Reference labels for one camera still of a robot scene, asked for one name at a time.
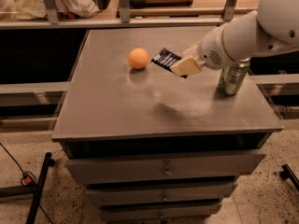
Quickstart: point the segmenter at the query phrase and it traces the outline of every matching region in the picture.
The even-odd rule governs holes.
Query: power cord
[[[18,167],[20,168],[21,170],[21,173],[22,173],[22,178],[21,178],[21,185],[23,187],[28,187],[32,193],[35,193],[33,190],[32,190],[32,187],[36,184],[36,177],[29,171],[23,171],[23,169],[21,168],[21,166],[19,165],[19,163],[15,160],[15,158],[8,152],[8,150],[2,145],[2,143],[0,143],[0,146],[3,148],[3,150],[9,155],[9,157],[14,160],[14,162],[18,165]],[[51,223],[51,224],[54,224],[52,222],[52,220],[50,219],[50,217],[47,215],[47,213],[45,212],[45,210],[42,208],[42,206],[39,204],[38,205],[40,210],[44,213],[44,215],[46,216],[46,218],[48,219],[48,221]]]

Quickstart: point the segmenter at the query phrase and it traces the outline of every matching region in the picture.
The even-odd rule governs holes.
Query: floor
[[[38,178],[46,152],[51,152],[55,165],[50,167],[41,206],[55,224],[103,223],[96,208],[84,197],[84,188],[77,185],[65,168],[67,157],[58,143],[51,141],[51,119],[2,119],[0,142],[19,162],[23,170]],[[172,218],[169,224],[298,224],[299,192],[292,182],[282,180],[281,165],[288,163],[299,175],[299,119],[285,119],[285,129],[273,133],[264,144],[267,155],[252,175],[241,176],[231,197],[222,201],[222,208],[211,217]],[[19,186],[18,166],[0,147],[0,187]],[[25,223],[32,195],[0,199],[0,224]],[[49,223],[38,209],[36,223]],[[159,220],[126,222],[159,223]]]

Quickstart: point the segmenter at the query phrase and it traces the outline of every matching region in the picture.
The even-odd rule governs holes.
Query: black metal stand
[[[299,191],[299,180],[296,175],[292,172],[292,169],[289,167],[288,164],[282,165],[283,171],[280,172],[280,176],[283,180],[290,179],[291,182],[295,185],[297,190]]]
[[[49,169],[49,167],[52,167],[55,164],[55,161],[51,158],[51,156],[52,156],[51,153],[46,153],[45,160],[44,160],[42,169],[40,171],[38,181],[32,187],[28,188],[28,187],[23,187],[23,186],[17,186],[17,187],[1,188],[0,189],[0,198],[34,193],[34,197],[31,202],[31,208],[29,211],[29,215],[28,215],[26,224],[35,223],[36,212],[37,212],[37,208],[39,206],[41,194],[42,194],[44,184],[46,181],[48,169]]]

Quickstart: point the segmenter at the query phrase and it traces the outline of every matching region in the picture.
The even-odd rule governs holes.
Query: black tripod leg
[[[40,176],[39,176],[37,184],[36,184],[36,191],[34,194],[34,199],[31,202],[31,208],[29,211],[29,215],[28,215],[26,224],[34,224],[35,223],[36,212],[37,212],[37,208],[39,206],[41,194],[42,194],[44,184],[46,181],[47,172],[48,172],[49,167],[53,166],[55,163],[54,160],[51,158],[51,156],[52,156],[51,153],[46,153],[45,160],[44,160],[41,172],[40,172]]]
[[[289,167],[288,164],[282,165],[283,171],[280,172],[280,176],[282,179],[290,179],[291,182],[295,185],[297,190],[299,191],[299,180],[296,175],[292,172],[292,169]]]

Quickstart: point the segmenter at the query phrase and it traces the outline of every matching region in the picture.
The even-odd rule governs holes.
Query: table
[[[218,212],[240,175],[283,123],[246,76],[236,96],[216,90],[220,71],[176,77],[154,63],[132,70],[141,47],[180,54],[214,27],[91,30],[55,124],[75,181],[104,221]]]

